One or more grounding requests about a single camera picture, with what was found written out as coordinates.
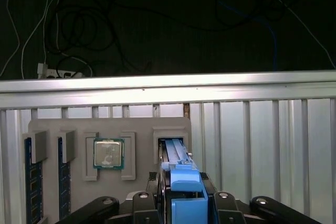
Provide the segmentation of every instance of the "power strip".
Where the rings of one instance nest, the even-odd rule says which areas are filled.
[[[84,74],[81,72],[58,70],[59,75],[55,69],[48,69],[47,64],[39,63],[37,65],[37,74],[39,79],[53,79],[53,78],[83,78]]]
[[[61,76],[61,78],[83,78],[85,77],[82,73],[77,73],[74,77],[72,77],[76,72],[72,72],[72,71],[65,71],[65,70],[58,70],[59,75]],[[46,74],[46,78],[60,78],[57,75],[56,69],[47,69],[47,74]]]

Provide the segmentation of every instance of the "screw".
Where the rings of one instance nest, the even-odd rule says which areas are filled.
[[[142,198],[142,199],[146,199],[148,197],[148,194],[147,193],[141,193],[139,195],[139,197]]]
[[[225,198],[229,197],[229,194],[227,194],[227,193],[220,193],[219,196],[221,196],[222,198],[225,199]]]
[[[105,205],[109,205],[109,204],[111,204],[112,202],[113,202],[112,199],[106,199],[106,200],[103,201],[103,204],[105,204]]]
[[[258,198],[257,202],[260,203],[260,204],[262,204],[262,205],[265,205],[267,203],[267,200],[262,199],[262,198]]]

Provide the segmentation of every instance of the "blue ram stick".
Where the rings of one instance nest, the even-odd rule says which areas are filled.
[[[63,140],[58,138],[58,203],[59,220],[70,214],[70,162],[63,163]]]
[[[30,137],[25,139],[24,146],[27,224],[37,224],[43,218],[42,162],[32,163]]]

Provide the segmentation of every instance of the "aluminum rail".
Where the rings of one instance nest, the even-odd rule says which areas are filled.
[[[0,93],[334,81],[336,81],[336,71],[189,74],[81,79],[69,78],[0,81]]]
[[[0,82],[0,109],[336,97],[336,71]]]

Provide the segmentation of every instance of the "cpu processor chip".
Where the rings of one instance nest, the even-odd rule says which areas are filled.
[[[96,138],[94,145],[94,168],[123,169],[124,139]]]

